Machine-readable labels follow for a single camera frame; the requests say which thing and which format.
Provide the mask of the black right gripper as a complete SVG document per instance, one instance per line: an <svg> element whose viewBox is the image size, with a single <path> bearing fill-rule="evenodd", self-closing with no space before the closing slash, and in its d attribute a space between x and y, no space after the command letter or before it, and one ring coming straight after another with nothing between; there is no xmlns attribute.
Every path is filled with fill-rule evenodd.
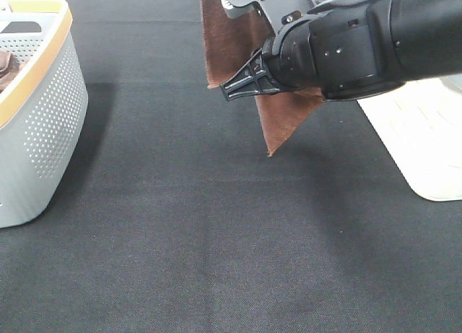
<svg viewBox="0 0 462 333"><path fill-rule="evenodd" d="M393 42L393 5L360 2L268 17L274 34L219 87L227 101L318 87L327 100L361 99L404 85Z"/></svg>

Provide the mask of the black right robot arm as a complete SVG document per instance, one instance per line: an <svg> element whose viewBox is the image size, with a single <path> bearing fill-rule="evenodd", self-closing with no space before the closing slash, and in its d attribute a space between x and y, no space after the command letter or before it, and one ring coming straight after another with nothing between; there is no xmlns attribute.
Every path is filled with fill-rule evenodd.
<svg viewBox="0 0 462 333"><path fill-rule="evenodd" d="M228 100L318 87L327 100L362 99L406 82L461 72L461 0L221 0L271 26L221 84Z"/></svg>

